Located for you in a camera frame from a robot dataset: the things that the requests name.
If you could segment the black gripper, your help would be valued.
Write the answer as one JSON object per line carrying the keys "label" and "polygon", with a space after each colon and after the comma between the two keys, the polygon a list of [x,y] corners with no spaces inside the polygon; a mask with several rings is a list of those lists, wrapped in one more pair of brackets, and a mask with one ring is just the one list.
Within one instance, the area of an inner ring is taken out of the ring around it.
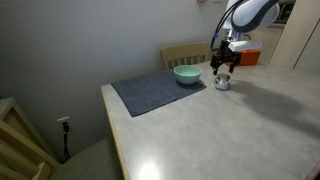
{"label": "black gripper", "polygon": [[224,63],[230,63],[229,72],[233,73],[235,65],[238,65],[241,60],[239,52],[233,52],[229,47],[229,42],[222,40],[218,52],[212,55],[210,65],[213,68],[213,74],[217,75],[218,67]]}

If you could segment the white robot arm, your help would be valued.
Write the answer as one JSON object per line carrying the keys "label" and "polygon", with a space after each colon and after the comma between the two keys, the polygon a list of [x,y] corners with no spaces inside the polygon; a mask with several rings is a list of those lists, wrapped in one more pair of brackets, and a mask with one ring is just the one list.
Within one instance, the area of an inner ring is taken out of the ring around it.
{"label": "white robot arm", "polygon": [[213,54],[210,66],[213,74],[218,74],[219,67],[229,64],[229,72],[240,63],[243,50],[260,49],[263,45],[254,40],[240,40],[239,34],[271,25],[280,13],[279,0],[228,0],[227,8],[221,17],[211,40],[211,51],[216,51],[214,42],[219,31],[224,28],[229,31],[227,38],[221,41],[218,54]]}

